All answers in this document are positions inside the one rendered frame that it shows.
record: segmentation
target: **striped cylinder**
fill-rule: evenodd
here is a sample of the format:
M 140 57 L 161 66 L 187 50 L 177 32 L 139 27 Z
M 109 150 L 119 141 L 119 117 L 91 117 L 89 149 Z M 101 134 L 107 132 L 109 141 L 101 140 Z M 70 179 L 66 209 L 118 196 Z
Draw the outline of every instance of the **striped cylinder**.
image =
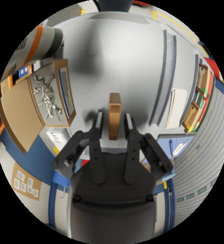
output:
M 37 26 L 21 42 L 10 58 L 1 81 L 24 66 L 53 56 L 63 43 L 61 29 Z

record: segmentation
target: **corrugated wall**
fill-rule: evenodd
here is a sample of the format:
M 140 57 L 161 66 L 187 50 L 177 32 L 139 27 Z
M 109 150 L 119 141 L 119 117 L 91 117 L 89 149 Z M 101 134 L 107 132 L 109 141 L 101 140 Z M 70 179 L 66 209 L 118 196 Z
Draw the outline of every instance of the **corrugated wall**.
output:
M 184 153 L 175 158 L 174 227 L 188 218 L 204 201 L 212 188 L 211 182 L 220 174 L 223 163 L 224 95 L 215 87 L 212 102 L 201 128 Z

